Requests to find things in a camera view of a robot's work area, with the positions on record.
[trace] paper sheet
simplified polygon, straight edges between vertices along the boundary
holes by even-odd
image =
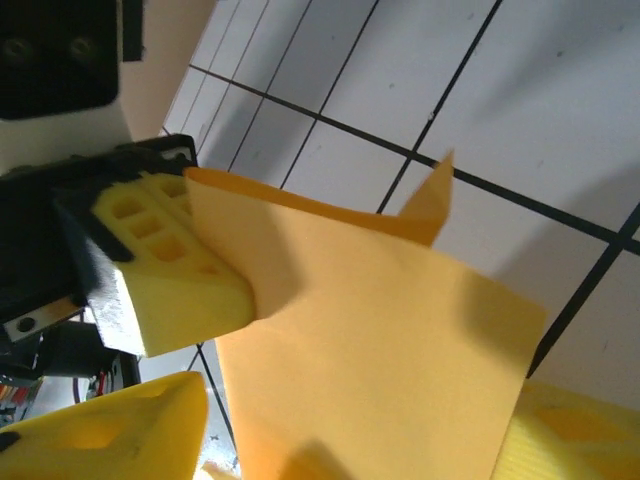
[[[187,171],[199,237],[256,296],[217,340],[243,478],[490,478],[544,313],[426,246],[451,171],[400,218]]]

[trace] tile grout line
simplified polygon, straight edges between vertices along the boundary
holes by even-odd
[[[365,28],[369,24],[369,21],[371,20],[371,17],[373,16],[373,12],[375,12],[375,10],[378,7],[379,3],[380,3],[380,0],[375,0],[375,2],[373,2],[373,5],[371,6],[371,9],[369,10],[369,13],[368,13],[367,17],[364,19],[364,22],[362,23],[362,26],[360,27],[360,30],[358,31],[358,34],[356,35],[356,38],[354,39],[353,44],[351,45],[351,48],[349,49],[349,53],[347,54],[346,58],[344,59],[344,62],[342,62],[342,65],[340,67],[340,70],[338,71],[338,74],[336,75],[336,78],[333,80],[333,83],[331,85],[331,88],[329,89],[329,92],[327,93],[327,96],[325,97],[324,101],[322,102],[322,105],[320,105],[320,109],[318,110],[318,115],[319,115],[318,118],[321,118],[320,116],[322,115],[322,112],[324,111],[324,108],[327,106],[327,103],[329,103],[329,98],[331,98],[331,95],[333,94],[333,91],[335,90],[336,85],[338,84],[338,81],[340,80],[340,77],[342,77],[342,73],[344,72],[344,69],[347,67],[347,63],[349,63],[349,60],[351,60],[351,56],[353,55],[353,52],[355,51],[356,47],[358,46],[358,43],[360,42],[360,38],[362,37],[362,34],[364,33]],[[307,145],[307,142],[309,141],[309,138],[311,137],[311,133],[313,132],[313,129],[315,128],[316,124],[318,123],[318,118],[314,118],[313,122],[311,123],[311,127],[309,127],[309,131],[307,132],[307,134],[305,135],[304,139],[302,140],[302,144],[300,145],[300,148],[298,148],[298,151],[296,152],[296,156],[293,159],[293,162],[291,163],[291,165],[289,166],[289,169],[287,170],[287,174],[284,176],[284,179],[282,180],[282,183],[280,184],[280,189],[281,190],[286,185],[287,180],[289,180],[289,177],[291,176],[291,172],[293,172],[293,169],[296,166],[296,163],[298,163],[298,159],[300,158],[300,155],[302,154],[302,151],[304,150],[304,147]]]
[[[224,42],[225,37],[227,36],[227,32],[229,31],[229,27],[231,26],[231,23],[233,23],[233,17],[236,16],[236,12],[238,11],[238,7],[240,6],[240,3],[242,2],[242,0],[238,0],[238,3],[236,3],[236,6],[233,9],[233,12],[231,13],[231,16],[229,17],[229,21],[227,22],[227,25],[224,28],[224,32],[222,32],[222,37],[220,37],[220,41],[218,42],[218,46],[216,47],[216,51],[213,53],[213,57],[211,58],[211,61],[209,62],[209,70],[211,70],[213,68],[213,62],[216,59],[216,56],[218,55],[218,51],[220,50],[220,47],[222,46],[222,43]],[[213,15],[215,15],[215,7],[214,7],[214,11],[211,13],[211,17],[213,17]],[[191,116],[191,112],[193,112],[193,107],[195,107],[196,105],[196,101],[198,100],[198,95],[200,95],[200,92],[202,91],[202,86],[204,85],[205,80],[207,79],[206,75],[204,77],[202,77],[202,80],[200,81],[200,86],[198,87],[198,92],[196,93],[195,97],[193,97],[193,101],[191,102],[191,107],[189,107],[189,111],[187,112],[187,114],[184,117],[184,121],[182,122],[182,127],[180,127],[180,132],[184,131],[184,127],[186,127],[187,122],[189,121],[189,117]]]
[[[591,293],[604,278],[607,271],[609,271],[613,262],[615,262],[615,260],[620,256],[624,249],[625,242],[633,236],[633,234],[638,230],[638,227],[640,227],[640,203],[638,203],[633,212],[631,212],[627,220],[622,225],[622,228],[618,231],[615,240],[607,246],[600,258],[598,258],[582,283],[571,296],[565,307],[544,334],[542,340],[540,340],[538,348],[533,356],[529,373],[527,374],[528,377],[535,373],[536,369],[549,354],[560,336],[571,324],[576,314],[585,304]]]
[[[227,426],[227,430],[229,432],[229,436],[231,437],[231,442],[233,443],[233,447],[236,448],[236,440],[233,436],[233,428],[231,428],[231,422],[229,421],[229,416],[227,415],[226,410],[224,409],[224,404],[222,403],[222,398],[220,397],[220,393],[218,392],[218,387],[216,382],[213,380],[213,375],[211,375],[211,370],[209,370],[209,363],[202,352],[202,344],[196,346],[198,349],[198,354],[200,355],[200,360],[202,360],[202,365],[204,366],[204,370],[209,378],[209,383],[211,384],[211,388],[213,390],[213,394],[216,397],[216,402],[218,403],[218,408],[220,409],[220,413],[222,414],[222,419],[224,420],[225,425]]]
[[[233,70],[233,74],[231,75],[231,79],[233,80],[236,76],[236,74],[238,73],[238,70],[240,69],[240,65],[242,65],[242,60],[244,60],[244,56],[247,54],[247,51],[249,50],[249,46],[251,45],[251,41],[253,40],[253,36],[256,34],[256,30],[258,30],[258,26],[260,25],[260,22],[262,21],[262,17],[264,16],[264,12],[267,11],[267,7],[269,7],[269,3],[271,2],[271,0],[267,0],[266,3],[264,4],[264,7],[262,8],[262,11],[260,12],[260,16],[258,17],[258,20],[256,21],[256,24],[253,26],[253,31],[251,32],[251,36],[249,37],[249,40],[247,41],[247,44],[244,47],[244,50],[242,51],[242,55],[240,55],[240,59],[238,60],[238,64],[236,65],[236,68]],[[195,65],[189,63],[189,66],[192,68],[195,68],[196,70],[200,70],[203,73],[207,73],[209,70],[203,69],[203,68],[199,68],[196,67]],[[200,144],[200,146],[196,145],[196,155],[200,154],[200,150],[202,150],[202,147],[204,146],[204,144],[207,141],[207,137],[209,136],[209,134],[211,133],[211,129],[213,128],[213,124],[216,121],[216,118],[218,117],[218,113],[220,112],[220,108],[222,108],[222,104],[224,103],[224,100],[227,98],[227,94],[229,93],[229,87],[230,87],[230,83],[227,82],[227,88],[224,91],[224,94],[222,95],[222,98],[220,99],[220,103],[218,104],[218,108],[216,108],[216,113],[213,114],[213,118],[211,119],[211,121],[209,122],[209,126],[207,127],[207,133],[205,133],[204,138],[202,139],[202,143]]]
[[[191,66],[193,68],[196,68],[202,71],[207,75],[211,75],[212,77],[215,77],[219,80],[227,82],[230,85],[246,90],[250,93],[253,93],[254,95],[262,96],[267,100],[271,100],[274,103],[290,108],[291,110],[294,110],[298,113],[301,113],[313,119],[317,119],[322,123],[326,123],[327,125],[335,127],[346,133],[350,133],[358,138],[371,142],[381,148],[387,149],[391,152],[397,153],[402,156],[408,156],[412,160],[418,163],[421,163],[431,168],[434,168],[436,165],[438,165],[438,162],[436,160],[417,152],[411,152],[409,149],[404,148],[395,143],[392,143],[388,140],[385,140],[380,137],[376,137],[375,135],[372,135],[370,133],[364,132],[357,128],[351,127],[350,125],[346,125],[342,122],[338,122],[337,120],[333,120],[329,117],[325,117],[324,115],[320,115],[312,110],[309,110],[305,107],[301,107],[299,105],[295,105],[291,102],[288,102],[287,100],[283,100],[279,97],[275,97],[269,93],[261,92],[260,90],[257,90],[248,85],[243,85],[242,83],[236,82],[235,80],[229,79],[220,74],[209,72],[207,70],[201,69],[200,67],[196,67],[194,65],[191,65]],[[514,192],[512,190],[509,190],[506,187],[497,185],[489,180],[486,180],[476,175],[473,175],[471,173],[465,172],[464,170],[455,168],[454,177],[465,183],[468,183],[477,188],[480,188],[481,190],[485,190],[493,195],[499,196],[505,200],[515,203],[516,205],[526,208],[527,210],[538,213],[544,217],[547,217],[551,220],[555,220],[563,225],[573,228],[574,230],[578,230],[579,232],[582,232],[586,235],[597,238],[598,240],[602,240],[604,242],[611,242],[615,238],[616,233],[606,227],[602,227],[589,220],[585,220],[576,215],[560,210],[559,208],[552,207],[551,205],[547,205],[546,203],[540,202],[533,198],[527,197],[525,195]],[[629,247],[628,248],[625,247],[625,250],[628,250],[632,253],[636,253],[640,255],[640,242],[638,242],[637,240],[633,240],[632,242],[629,242],[628,245]]]
[[[624,246],[624,249],[627,252],[630,253],[635,253],[636,255],[640,255],[640,241],[631,238],[626,245]]]
[[[289,39],[289,42],[287,43],[287,46],[284,49],[284,52],[282,53],[282,56],[280,57],[280,60],[278,61],[278,65],[276,66],[276,69],[273,72],[273,75],[271,76],[271,79],[269,80],[269,83],[267,84],[267,88],[265,90],[265,93],[269,92],[269,89],[271,88],[271,85],[273,85],[273,82],[276,79],[276,75],[278,75],[278,71],[280,70],[280,66],[282,65],[282,62],[284,61],[284,57],[286,57],[287,52],[289,51],[289,48],[291,47],[291,44],[293,43],[293,39],[296,37],[296,34],[298,33],[298,30],[300,29],[300,25],[302,24],[302,21],[304,20],[304,17],[307,15],[307,11],[309,10],[309,7],[311,6],[311,2],[313,2],[313,0],[309,0],[308,1],[307,6],[305,7],[304,11],[302,12],[302,15],[300,16],[300,20],[298,20],[298,24],[296,25],[296,28],[294,29],[293,34],[291,35],[291,38]],[[238,154],[240,153],[240,150],[242,149],[242,146],[244,145],[245,140],[249,136],[249,131],[251,131],[251,127],[253,127],[253,123],[255,122],[256,117],[258,116],[258,112],[260,112],[260,108],[262,108],[262,104],[264,103],[264,100],[265,100],[264,97],[260,97],[260,102],[258,103],[258,108],[256,108],[255,112],[253,112],[253,117],[251,117],[251,121],[249,122],[249,126],[245,130],[244,135],[242,136],[242,140],[240,140],[240,144],[238,145],[238,148],[236,149],[236,153],[233,155],[233,159],[231,160],[231,163],[229,164],[229,167],[227,168],[227,172],[230,172],[231,169],[233,168],[233,164],[236,163],[236,159],[238,158]]]
[[[191,369],[193,368],[193,364],[196,363],[197,358],[198,358],[198,347],[196,346],[196,353],[193,354],[193,358],[189,362],[189,367],[187,368],[187,371],[189,372],[191,371]]]
[[[411,149],[411,153],[417,153],[418,152],[418,149],[422,145],[422,142],[424,141],[425,137],[427,136],[427,133],[429,133],[429,130],[431,129],[431,126],[433,125],[433,122],[435,121],[436,117],[440,113],[440,110],[442,110],[442,107],[444,106],[445,102],[447,101],[447,98],[449,98],[449,95],[451,94],[451,91],[453,90],[453,87],[455,86],[455,84],[457,83],[458,79],[462,75],[462,72],[464,71],[465,67],[467,66],[467,63],[469,63],[469,59],[473,55],[473,52],[475,51],[475,49],[480,44],[480,40],[484,36],[484,34],[487,31],[487,29],[489,28],[489,25],[491,24],[493,18],[495,17],[496,13],[498,12],[498,9],[500,8],[500,5],[502,5],[502,0],[496,0],[496,2],[491,7],[491,10],[489,10],[489,13],[487,14],[486,18],[482,22],[482,25],[480,26],[480,29],[478,30],[478,32],[476,33],[476,36],[471,41],[471,44],[469,45],[469,48],[467,49],[466,53],[462,57],[462,60],[460,61],[460,64],[456,68],[456,71],[453,73],[453,76],[451,77],[451,80],[449,80],[449,83],[447,84],[446,88],[444,89],[444,92],[442,93],[442,96],[438,100],[438,103],[436,104],[436,106],[433,109],[433,111],[429,114],[429,118],[427,119],[427,123],[425,124],[424,128],[420,132],[420,135],[418,135],[418,138],[416,139],[416,142],[413,145],[413,148]],[[391,200],[391,197],[393,196],[393,193],[396,191],[396,188],[400,184],[400,181],[402,180],[402,177],[404,176],[404,173],[407,171],[407,168],[409,167],[410,163],[411,163],[411,158],[407,157],[404,160],[404,163],[402,164],[402,166],[400,167],[400,170],[398,171],[398,174],[396,175],[396,177],[391,182],[391,186],[387,190],[387,193],[385,194],[384,198],[382,199],[382,202],[380,202],[380,206],[378,207],[378,210],[376,210],[376,213],[382,213],[384,211],[384,209],[386,208],[387,204],[389,203],[389,200]]]

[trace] white surface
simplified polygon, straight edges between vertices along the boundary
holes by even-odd
[[[204,377],[207,384],[207,399],[209,401],[207,429],[204,434],[202,451],[200,452],[198,464],[202,465],[204,462],[211,462],[225,471],[238,472],[236,449],[231,437],[229,436],[227,425],[220,414],[220,407],[218,406],[216,397],[213,393],[213,387],[209,382],[209,378],[207,377],[207,373],[200,357],[196,359],[196,362],[193,365],[193,371],[200,372]]]
[[[235,80],[266,91],[308,0],[270,0]]]
[[[265,100],[231,171],[280,187],[311,123],[311,118]]]
[[[218,393],[221,396],[222,404],[224,406],[227,415],[229,415],[229,405],[227,405],[227,397],[225,395],[224,381],[222,380],[222,372],[220,371],[220,364],[218,363],[218,351],[216,350],[215,340],[209,340],[202,345],[202,354],[207,359],[207,365],[211,372],[213,382],[218,389]]]
[[[217,78],[207,75],[198,90],[193,105],[185,119],[182,133],[191,135],[196,143],[196,148],[202,146],[209,125],[222,103],[228,84]]]
[[[322,0],[309,7],[269,92],[319,110],[373,0]]]
[[[229,87],[212,128],[198,153],[201,166],[226,170],[235,156],[260,97],[237,87]]]
[[[318,123],[285,189],[339,207],[375,212],[403,157]]]
[[[0,175],[24,165],[96,155],[131,141],[118,101],[103,108],[52,117],[0,121]]]
[[[640,257],[623,252],[535,377],[640,409]]]
[[[381,0],[324,114],[411,149],[492,4]]]
[[[222,40],[226,37],[240,0],[222,0],[216,2],[215,9],[207,28],[200,38],[200,43],[191,59],[191,63],[204,69],[209,69],[219,51]]]
[[[194,62],[194,64],[225,77],[233,77],[266,3],[267,0],[241,1],[222,42],[219,45],[208,46],[209,50],[215,51],[215,58],[210,68],[206,63]],[[200,45],[198,51],[204,48],[206,48],[204,44]]]
[[[180,89],[173,99],[173,104],[171,105],[167,119],[164,121],[164,128],[166,128],[169,133],[180,133],[182,131],[187,121],[187,115],[191,111],[191,106],[198,95],[198,90],[204,83],[204,78],[205,74],[198,70],[193,68],[187,70],[187,73],[182,79]]]
[[[140,380],[148,382],[172,373],[186,372],[196,352],[196,347],[186,347],[153,358],[143,357],[138,362]]]
[[[504,2],[420,149],[617,230],[640,200],[640,3]]]

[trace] metal screw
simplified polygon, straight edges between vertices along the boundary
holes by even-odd
[[[87,63],[93,57],[95,48],[90,38],[78,37],[69,44],[69,53],[76,61]]]
[[[11,65],[25,65],[33,59],[33,47],[24,38],[8,38],[2,44],[2,55]]]

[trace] red wire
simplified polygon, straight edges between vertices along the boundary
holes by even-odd
[[[24,403],[25,398],[27,397],[27,393],[29,393],[29,389],[26,387],[20,387],[13,394],[11,401],[16,405],[22,405]]]
[[[100,383],[98,384],[98,396],[102,395],[104,389],[104,372],[100,372]]]

